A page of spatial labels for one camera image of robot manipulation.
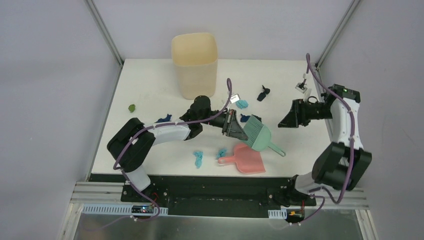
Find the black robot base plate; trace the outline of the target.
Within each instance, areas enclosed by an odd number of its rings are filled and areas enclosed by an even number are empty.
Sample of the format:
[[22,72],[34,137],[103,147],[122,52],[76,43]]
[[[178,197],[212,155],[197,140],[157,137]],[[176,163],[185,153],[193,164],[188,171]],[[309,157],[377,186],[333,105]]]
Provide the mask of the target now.
[[222,177],[150,175],[151,184],[137,193],[124,184],[120,199],[142,203],[147,198],[169,215],[230,218],[267,218],[281,207],[317,207],[317,197],[294,192],[289,177]]

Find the pink plastic dustpan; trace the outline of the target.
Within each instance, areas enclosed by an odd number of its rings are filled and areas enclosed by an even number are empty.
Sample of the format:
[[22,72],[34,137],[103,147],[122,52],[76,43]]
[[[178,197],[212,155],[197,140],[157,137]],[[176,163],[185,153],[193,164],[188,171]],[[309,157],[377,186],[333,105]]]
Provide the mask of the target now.
[[221,165],[235,164],[237,170],[245,175],[265,173],[261,153],[251,149],[245,143],[239,143],[233,148],[233,155],[218,158]]

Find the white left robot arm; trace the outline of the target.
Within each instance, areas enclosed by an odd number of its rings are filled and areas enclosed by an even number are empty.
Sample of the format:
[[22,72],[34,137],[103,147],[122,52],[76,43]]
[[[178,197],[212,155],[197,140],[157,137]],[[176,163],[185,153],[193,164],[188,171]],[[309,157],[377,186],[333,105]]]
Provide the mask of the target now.
[[151,180],[143,168],[143,162],[150,149],[167,142],[191,140],[203,131],[202,125],[220,128],[226,137],[248,140],[248,135],[237,120],[236,110],[226,106],[221,110],[212,110],[210,98],[200,95],[176,122],[145,126],[137,117],[128,120],[106,145],[115,159],[113,169],[122,171],[126,180],[133,185],[135,198],[147,202],[152,198],[153,189],[149,186]]

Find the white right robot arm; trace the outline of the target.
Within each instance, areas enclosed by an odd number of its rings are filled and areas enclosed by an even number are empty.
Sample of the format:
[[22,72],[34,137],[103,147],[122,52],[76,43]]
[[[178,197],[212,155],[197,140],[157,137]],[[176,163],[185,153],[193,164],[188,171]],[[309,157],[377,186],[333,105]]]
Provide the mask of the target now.
[[353,190],[372,161],[372,153],[364,150],[357,127],[360,93],[333,84],[322,97],[322,102],[293,100],[288,114],[278,123],[279,128],[299,128],[312,120],[329,120],[332,126],[331,142],[311,172],[295,175],[284,190],[284,200],[290,205],[325,186],[340,193]]

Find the mint green hand brush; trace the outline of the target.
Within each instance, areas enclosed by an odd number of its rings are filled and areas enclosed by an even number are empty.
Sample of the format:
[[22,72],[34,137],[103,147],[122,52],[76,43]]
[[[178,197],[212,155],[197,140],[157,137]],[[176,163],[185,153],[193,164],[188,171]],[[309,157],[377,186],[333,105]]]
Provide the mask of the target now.
[[241,140],[244,144],[257,152],[270,148],[282,157],[286,152],[272,142],[272,133],[255,115],[252,115],[243,127],[248,139]]

